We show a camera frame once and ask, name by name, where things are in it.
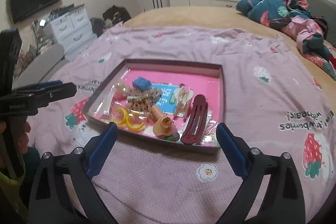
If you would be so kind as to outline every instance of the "blue gripper pad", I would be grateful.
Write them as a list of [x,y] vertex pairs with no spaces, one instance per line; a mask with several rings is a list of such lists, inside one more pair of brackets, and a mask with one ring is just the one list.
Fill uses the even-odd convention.
[[117,140],[118,128],[115,123],[111,123],[110,127],[106,130],[104,136],[92,152],[89,161],[86,175],[90,180],[98,175],[103,168],[106,158],[108,157],[114,143]]
[[35,89],[39,90],[39,89],[46,88],[49,86],[62,85],[62,84],[63,84],[62,81],[45,82],[45,83],[41,83],[37,85]]
[[151,87],[151,82],[145,78],[138,77],[133,82],[133,87],[135,87],[138,90],[141,90],[142,92],[148,90]]
[[236,176],[247,177],[246,158],[222,123],[217,126],[216,137]]

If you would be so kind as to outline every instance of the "drawer handle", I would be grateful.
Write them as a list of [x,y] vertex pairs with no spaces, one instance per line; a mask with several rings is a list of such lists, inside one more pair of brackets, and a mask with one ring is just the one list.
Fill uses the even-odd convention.
[[82,33],[81,33],[81,35],[77,38],[77,37],[74,37],[73,39],[75,40],[75,41],[78,41],[79,39],[81,39],[82,38]]
[[64,31],[67,28],[67,25],[64,26],[64,28],[60,28],[60,31]]

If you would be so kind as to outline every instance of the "teal floral comforter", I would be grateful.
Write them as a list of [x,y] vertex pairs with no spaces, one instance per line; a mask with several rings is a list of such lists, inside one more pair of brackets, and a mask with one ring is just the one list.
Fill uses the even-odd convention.
[[324,45],[327,22],[311,15],[307,0],[241,0],[236,9],[251,20],[296,40],[303,57],[336,80],[336,67],[330,62],[333,56]]

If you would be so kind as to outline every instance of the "white drawer cabinet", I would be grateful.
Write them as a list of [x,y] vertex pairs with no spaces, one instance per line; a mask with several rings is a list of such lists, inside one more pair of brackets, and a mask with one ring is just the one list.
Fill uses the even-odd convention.
[[209,0],[209,6],[214,7],[226,7],[226,8],[236,8],[237,1],[229,0]]
[[65,58],[69,61],[80,54],[83,45],[91,45],[97,38],[92,32],[91,22],[84,7],[51,21],[46,26],[45,33],[51,33],[54,42],[63,46]]
[[70,15],[57,18],[50,23],[54,37],[66,37],[74,31]]
[[64,47],[64,52],[68,53],[74,47],[85,42],[90,35],[92,35],[92,26],[90,23],[88,23],[85,26],[81,27],[79,30],[76,30],[70,35],[60,39],[58,43],[60,43]]
[[75,29],[78,29],[90,22],[85,9],[70,13],[70,17]]

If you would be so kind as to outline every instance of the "strawberry print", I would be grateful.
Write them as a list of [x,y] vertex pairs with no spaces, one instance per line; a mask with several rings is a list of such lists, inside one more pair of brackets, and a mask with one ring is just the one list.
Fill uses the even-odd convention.
[[102,56],[101,58],[98,59],[98,64],[104,63],[105,61],[109,60],[111,58],[111,56],[112,56],[111,52]]
[[72,130],[74,126],[78,125],[82,121],[86,121],[86,118],[82,112],[84,105],[88,102],[89,98],[82,100],[70,110],[70,114],[65,116],[66,126]]
[[315,80],[315,78],[313,78],[313,79],[314,79],[314,85],[321,90],[322,87],[320,86],[320,84],[317,83],[317,81]]
[[304,142],[303,166],[306,169],[305,175],[314,179],[320,174],[322,164],[321,145],[314,138],[314,133],[308,133]]
[[270,73],[264,67],[255,67],[253,69],[253,74],[266,83],[269,83],[272,80]]
[[278,53],[278,51],[275,48],[271,47],[270,49],[272,53]]

